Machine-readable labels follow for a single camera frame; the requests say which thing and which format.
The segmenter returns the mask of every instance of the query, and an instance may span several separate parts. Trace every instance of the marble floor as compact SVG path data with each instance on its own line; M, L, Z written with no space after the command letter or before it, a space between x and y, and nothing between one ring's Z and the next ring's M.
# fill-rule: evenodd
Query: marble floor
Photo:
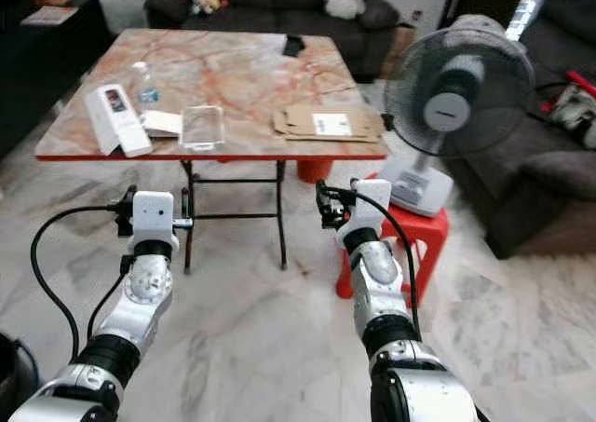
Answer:
M378 85L363 93L376 105ZM35 230L57 211L119 198L129 184L178 197L183 173L173 162L42 164L33 152L46 127L0 163L0 330L27 342L51 377L70 338L31 272ZM386 140L413 155L394 135ZM273 173L269 163L199 166L213 176ZM329 183L379 166L337 162ZM121 420L370 420L366 354L351 303L333 288L334 234L320 229L314 187L296 179L294 163L284 189L288 270L278 269L274 222L200 225L192 275L182 275L178 256L173 304L129 383ZM200 197L205 210L252 211L271 209L273 193L229 185ZM596 256L497 261L465 200L455 193L448 208L452 233L421 308L425 340L493 421L596 421ZM43 240L41 266L81 328L123 249L103 212L65 219Z

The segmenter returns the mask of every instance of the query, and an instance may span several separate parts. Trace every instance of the sofa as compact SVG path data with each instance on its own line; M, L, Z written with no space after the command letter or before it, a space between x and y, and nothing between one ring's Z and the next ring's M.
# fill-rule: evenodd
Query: sofa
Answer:
M73 0L59 26L25 26L29 0L0 5L0 159L8 154L114 41L99 0Z
M521 42L535 69L531 113L492 149L445 163L498 258L596 252L596 153L549 126L539 106L569 70L596 80L596 0L546 0Z
M327 35L333 39L350 73L370 81L381 72L400 14L384 0L366 0L358 19L328 16L323 0L231 0L210 16L190 16L190 0L147 0L149 26L280 34Z

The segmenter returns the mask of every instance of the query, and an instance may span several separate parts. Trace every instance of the table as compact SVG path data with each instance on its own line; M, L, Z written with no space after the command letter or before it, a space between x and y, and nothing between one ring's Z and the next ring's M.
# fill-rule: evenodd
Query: table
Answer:
M184 149L172 139L154 139L154 152L135 160L176 160L188 184L183 190L183 213L194 220L221 218L278 219L281 266L286 249L281 209L281 184L287 160L330 161L382 159L379 143L286 141L274 132L273 110L290 103L364 105L354 80L329 37L305 36L298 58L281 56L282 34L213 33L129 29L122 33L89 74L63 112L35 148L42 161L125 160L115 151L99 150L83 98L88 91L120 83L132 91L131 65L146 61L159 91L159 109L180 113L185 106L211 104L223 108L225 143L209 152ZM205 179L194 171L195 160L276 162L276 177L267 179ZM275 184L277 210L258 214L197 214L195 184ZM187 231L184 271L191 263L192 229Z

